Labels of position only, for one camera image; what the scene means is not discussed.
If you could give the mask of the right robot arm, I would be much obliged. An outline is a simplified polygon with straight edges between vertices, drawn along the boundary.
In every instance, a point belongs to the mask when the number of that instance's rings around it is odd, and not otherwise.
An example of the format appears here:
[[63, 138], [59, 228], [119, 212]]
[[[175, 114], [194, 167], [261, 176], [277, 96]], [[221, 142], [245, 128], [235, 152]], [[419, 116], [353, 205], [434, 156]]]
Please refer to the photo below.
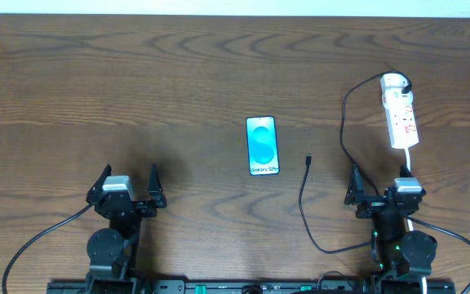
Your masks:
[[353, 165], [346, 205], [357, 207], [356, 218], [371, 219], [371, 252], [380, 270], [370, 278], [371, 293], [424, 293], [423, 279], [432, 272], [437, 241], [419, 230], [410, 230], [406, 216], [419, 210], [426, 191], [406, 166], [382, 195], [366, 195], [361, 173]]

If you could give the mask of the blue Galaxy smartphone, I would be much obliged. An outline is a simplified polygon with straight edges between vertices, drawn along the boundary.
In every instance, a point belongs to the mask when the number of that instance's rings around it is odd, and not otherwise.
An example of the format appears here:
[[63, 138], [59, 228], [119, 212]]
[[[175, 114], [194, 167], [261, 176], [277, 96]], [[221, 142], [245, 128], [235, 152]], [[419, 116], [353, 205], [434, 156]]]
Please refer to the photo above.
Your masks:
[[277, 175], [280, 163], [273, 116], [246, 119], [249, 171], [252, 176]]

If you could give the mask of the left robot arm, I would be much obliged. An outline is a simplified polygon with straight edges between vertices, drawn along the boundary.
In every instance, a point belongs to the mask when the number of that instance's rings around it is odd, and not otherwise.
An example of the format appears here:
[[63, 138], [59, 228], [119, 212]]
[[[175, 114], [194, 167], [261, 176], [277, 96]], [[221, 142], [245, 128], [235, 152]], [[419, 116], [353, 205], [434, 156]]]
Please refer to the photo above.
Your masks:
[[114, 176], [108, 165], [89, 189], [86, 201], [95, 212], [109, 221], [89, 238], [86, 251], [90, 258], [85, 293], [151, 293], [151, 283], [135, 274], [141, 222], [155, 217], [166, 207], [155, 164], [151, 167], [149, 199], [135, 201], [129, 176]]

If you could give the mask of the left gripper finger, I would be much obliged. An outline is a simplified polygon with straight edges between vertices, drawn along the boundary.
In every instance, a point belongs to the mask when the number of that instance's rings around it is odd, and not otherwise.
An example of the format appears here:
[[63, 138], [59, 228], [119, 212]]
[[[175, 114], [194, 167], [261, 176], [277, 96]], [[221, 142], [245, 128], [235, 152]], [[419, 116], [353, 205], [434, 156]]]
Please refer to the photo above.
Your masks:
[[108, 176], [111, 176], [112, 168], [109, 164], [106, 165], [100, 177], [93, 184], [86, 194], [86, 202], [89, 204], [97, 204], [104, 197], [103, 185]]
[[156, 163], [151, 166], [148, 193], [156, 208], [166, 208], [166, 195], [159, 180]]

